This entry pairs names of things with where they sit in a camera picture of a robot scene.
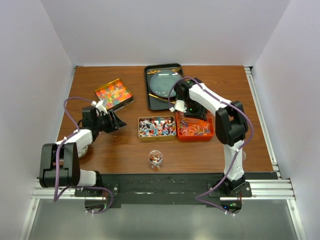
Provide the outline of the orange tray of lollipops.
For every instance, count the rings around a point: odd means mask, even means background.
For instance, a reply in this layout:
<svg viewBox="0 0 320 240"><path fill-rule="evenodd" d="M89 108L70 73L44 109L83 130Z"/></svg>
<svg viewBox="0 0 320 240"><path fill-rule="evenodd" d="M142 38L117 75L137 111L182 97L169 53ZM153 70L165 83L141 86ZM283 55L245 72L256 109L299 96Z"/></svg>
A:
<svg viewBox="0 0 320 240"><path fill-rule="evenodd" d="M185 117L182 112L175 115L177 139L181 142L206 142L214 134L214 121L211 113L206 114L206 120Z"/></svg>

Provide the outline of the gold tin of gummy candies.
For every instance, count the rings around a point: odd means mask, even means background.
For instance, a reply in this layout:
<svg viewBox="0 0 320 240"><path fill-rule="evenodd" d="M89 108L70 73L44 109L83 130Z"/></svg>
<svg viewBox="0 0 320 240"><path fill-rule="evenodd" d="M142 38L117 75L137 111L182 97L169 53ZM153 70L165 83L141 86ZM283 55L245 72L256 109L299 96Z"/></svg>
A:
<svg viewBox="0 0 320 240"><path fill-rule="evenodd" d="M134 101L134 96L124 82L117 78L94 90L99 100L106 101L107 110L117 111Z"/></svg>

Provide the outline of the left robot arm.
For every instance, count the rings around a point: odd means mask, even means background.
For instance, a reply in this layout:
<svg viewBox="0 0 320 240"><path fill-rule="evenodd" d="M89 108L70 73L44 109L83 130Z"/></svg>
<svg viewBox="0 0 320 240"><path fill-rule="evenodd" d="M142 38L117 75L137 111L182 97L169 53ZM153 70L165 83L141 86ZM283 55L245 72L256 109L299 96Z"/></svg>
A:
<svg viewBox="0 0 320 240"><path fill-rule="evenodd" d="M79 153L101 132L109 134L127 125L113 110L103 106L84 107L80 123L72 134L56 143L46 143L41 149L39 183L43 188L54 188L55 201L68 187L85 188L92 196L103 192L100 173L81 169Z"/></svg>

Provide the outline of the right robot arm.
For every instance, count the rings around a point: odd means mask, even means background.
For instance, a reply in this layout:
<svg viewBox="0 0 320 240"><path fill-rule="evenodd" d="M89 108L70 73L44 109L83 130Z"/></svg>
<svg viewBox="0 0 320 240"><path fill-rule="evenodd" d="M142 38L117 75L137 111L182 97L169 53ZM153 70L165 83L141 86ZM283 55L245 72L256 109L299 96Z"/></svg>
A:
<svg viewBox="0 0 320 240"><path fill-rule="evenodd" d="M171 112L181 112L187 118L206 120L210 112L215 118L215 135L223 145L224 171L222 179L213 186L227 196L233 197L245 184L243 148L249 143L247 132L253 133L252 122L245 114L240 101L227 100L197 78L183 77L173 84L175 103L169 105Z"/></svg>

